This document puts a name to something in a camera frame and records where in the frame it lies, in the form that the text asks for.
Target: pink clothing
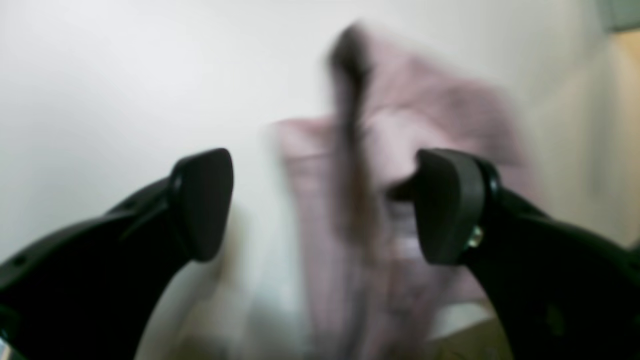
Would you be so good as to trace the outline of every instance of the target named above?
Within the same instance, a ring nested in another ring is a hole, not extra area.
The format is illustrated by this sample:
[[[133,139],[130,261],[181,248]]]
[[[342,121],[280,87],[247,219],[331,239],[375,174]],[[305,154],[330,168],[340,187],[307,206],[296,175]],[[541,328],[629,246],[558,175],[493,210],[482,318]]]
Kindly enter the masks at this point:
[[[482,82],[359,25],[340,36],[330,69],[335,115],[277,125],[300,221],[316,355],[417,357],[439,307],[484,293],[466,268],[426,263],[412,206],[386,192],[413,174],[420,148],[484,157],[529,199],[531,170],[504,102]]]

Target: black plastic arm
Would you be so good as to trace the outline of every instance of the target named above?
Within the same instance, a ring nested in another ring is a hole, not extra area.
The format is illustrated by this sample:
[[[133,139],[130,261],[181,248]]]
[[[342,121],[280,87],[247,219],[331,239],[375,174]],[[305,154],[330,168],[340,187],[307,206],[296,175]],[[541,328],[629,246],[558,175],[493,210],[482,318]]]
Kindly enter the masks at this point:
[[[0,335],[30,360],[133,359],[173,275],[217,254],[233,183],[225,149],[190,156],[19,252],[0,266]]]
[[[503,188],[487,161],[447,150],[417,161],[423,254],[471,270],[516,360],[640,358],[638,254],[552,220]]]

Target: white wall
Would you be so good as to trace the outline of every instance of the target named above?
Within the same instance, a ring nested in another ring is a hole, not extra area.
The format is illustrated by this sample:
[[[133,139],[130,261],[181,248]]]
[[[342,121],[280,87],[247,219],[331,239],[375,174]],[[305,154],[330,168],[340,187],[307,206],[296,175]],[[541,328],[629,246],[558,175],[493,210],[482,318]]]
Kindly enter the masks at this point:
[[[324,56],[359,17],[508,91],[552,214],[637,236],[631,115],[590,0],[0,0],[0,257],[227,147],[225,280],[185,268],[138,359],[199,358],[212,338],[299,354],[294,211],[265,125],[330,111]]]

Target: metal screw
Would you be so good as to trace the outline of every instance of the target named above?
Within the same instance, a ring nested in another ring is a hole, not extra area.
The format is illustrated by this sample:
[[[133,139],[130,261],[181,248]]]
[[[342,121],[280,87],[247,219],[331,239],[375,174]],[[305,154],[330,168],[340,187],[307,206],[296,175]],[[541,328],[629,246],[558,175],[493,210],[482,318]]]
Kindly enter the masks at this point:
[[[480,228],[479,226],[474,226],[474,230],[471,233],[471,237],[469,237],[469,241],[467,242],[467,247],[480,246],[480,243],[482,242],[483,237],[484,237],[484,232],[482,231],[482,228]]]

